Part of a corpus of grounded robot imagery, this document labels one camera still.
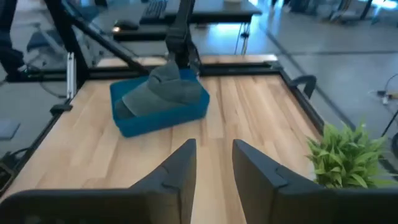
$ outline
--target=concrete floor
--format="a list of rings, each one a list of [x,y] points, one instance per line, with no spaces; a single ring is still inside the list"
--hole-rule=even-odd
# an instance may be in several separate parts
[[[248,54],[277,54],[292,77],[315,75],[318,89],[311,102],[326,121],[337,126],[341,126],[341,120],[355,125],[364,121],[370,135],[379,137],[398,105],[392,101],[388,107],[383,106],[372,91],[382,90],[398,70],[398,45],[394,44],[398,29],[386,23],[375,26],[370,22],[356,26],[321,23],[280,9],[270,16],[266,3],[258,5],[264,14],[253,17]],[[18,12],[15,23],[38,17],[38,13],[26,8]],[[193,29],[192,33],[201,54],[221,55],[234,54],[238,30],[239,24],[219,24]],[[14,46],[25,49],[32,32],[31,28],[14,28]],[[124,45],[139,55],[166,51],[162,42]],[[59,83],[48,85],[54,91],[64,92]],[[398,89],[398,77],[391,81],[389,89]],[[58,102],[59,99],[44,92],[37,83],[1,87],[0,118],[13,118],[22,124],[12,141],[0,141],[0,154],[29,146],[50,119],[49,109]],[[397,125],[393,125],[388,136],[397,131]],[[394,156],[387,157],[398,169]]]

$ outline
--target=computer keyboard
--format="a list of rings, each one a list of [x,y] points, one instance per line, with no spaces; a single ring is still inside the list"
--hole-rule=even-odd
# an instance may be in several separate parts
[[[159,18],[166,9],[166,0],[155,0],[148,3],[142,19]]]

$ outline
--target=workbench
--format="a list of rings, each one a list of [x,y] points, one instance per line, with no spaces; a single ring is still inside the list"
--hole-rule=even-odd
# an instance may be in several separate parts
[[[275,62],[274,55],[204,56],[203,63]],[[142,58],[145,65],[162,58]],[[123,66],[104,59],[98,66]],[[298,174],[313,178],[307,138],[319,138],[306,97],[283,75],[200,78],[210,94],[205,118],[124,138],[111,114],[109,85],[87,80],[2,199],[27,189],[127,188],[187,139],[197,140],[192,223],[245,223],[233,175],[232,142],[242,139]]]

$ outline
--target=green plant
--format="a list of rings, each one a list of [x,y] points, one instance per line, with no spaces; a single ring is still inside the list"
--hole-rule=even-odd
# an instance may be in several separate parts
[[[308,140],[312,155],[307,157],[317,175],[314,181],[328,188],[375,187],[384,142],[385,138],[369,139],[363,125],[354,131],[347,126],[338,131],[326,124],[320,142]]]

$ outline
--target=blue tray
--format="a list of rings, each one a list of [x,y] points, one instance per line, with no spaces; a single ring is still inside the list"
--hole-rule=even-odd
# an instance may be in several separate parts
[[[192,70],[181,70],[180,76],[184,80],[198,82],[196,75]],[[148,114],[147,116],[140,116],[131,119],[119,119],[114,110],[115,102],[147,79],[148,77],[140,77],[132,80],[123,80],[113,83],[110,86],[113,119],[124,137],[137,136],[150,131],[171,127],[176,124],[200,119],[206,115],[210,96],[202,87],[203,92],[198,103],[173,108],[167,111],[161,111],[159,113]]]

